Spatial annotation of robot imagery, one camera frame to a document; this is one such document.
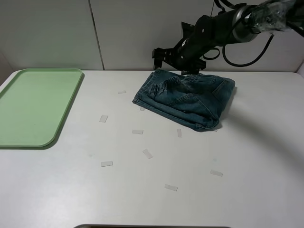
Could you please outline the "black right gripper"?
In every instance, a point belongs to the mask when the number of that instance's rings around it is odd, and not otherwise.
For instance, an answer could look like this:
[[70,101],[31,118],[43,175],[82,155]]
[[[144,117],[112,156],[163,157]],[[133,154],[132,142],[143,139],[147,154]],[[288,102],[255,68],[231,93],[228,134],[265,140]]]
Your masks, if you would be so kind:
[[193,50],[194,45],[189,44],[188,40],[180,40],[173,48],[156,48],[152,51],[153,69],[162,68],[164,62],[181,71],[182,75],[197,75],[206,68],[206,62],[192,53]]

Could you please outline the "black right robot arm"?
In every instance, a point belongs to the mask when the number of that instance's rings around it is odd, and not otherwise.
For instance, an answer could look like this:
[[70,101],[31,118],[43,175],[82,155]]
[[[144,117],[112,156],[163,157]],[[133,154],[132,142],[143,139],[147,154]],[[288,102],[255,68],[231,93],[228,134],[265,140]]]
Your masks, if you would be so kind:
[[304,34],[302,0],[268,0],[259,5],[233,5],[227,0],[217,0],[215,4],[221,9],[217,16],[203,15],[195,25],[182,22],[183,37],[173,48],[153,50],[155,70],[166,63],[184,75],[197,74],[206,68],[208,60],[214,60],[205,56],[211,50],[217,51],[233,67],[248,67],[265,54],[274,35],[270,36],[262,52],[246,64],[229,61],[226,46],[248,43],[263,32],[292,29],[301,36]]

